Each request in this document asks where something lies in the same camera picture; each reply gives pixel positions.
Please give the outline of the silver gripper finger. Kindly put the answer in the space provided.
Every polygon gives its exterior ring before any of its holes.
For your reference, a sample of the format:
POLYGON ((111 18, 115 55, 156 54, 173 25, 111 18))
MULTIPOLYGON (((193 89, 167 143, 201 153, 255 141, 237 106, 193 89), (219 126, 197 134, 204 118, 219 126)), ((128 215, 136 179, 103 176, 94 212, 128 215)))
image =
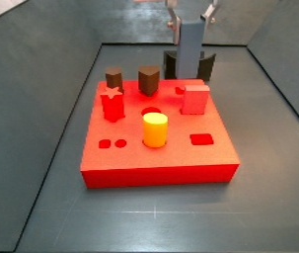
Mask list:
POLYGON ((167 26, 173 32, 172 42, 179 43, 179 29, 180 29, 180 18, 176 16, 173 8, 176 7, 176 0, 164 0, 164 6, 169 15, 169 21, 167 26))
POLYGON ((217 12, 219 7, 220 0, 212 0, 205 12, 200 15, 200 18, 204 22, 203 36, 207 36, 208 26, 215 23, 215 14, 217 12))

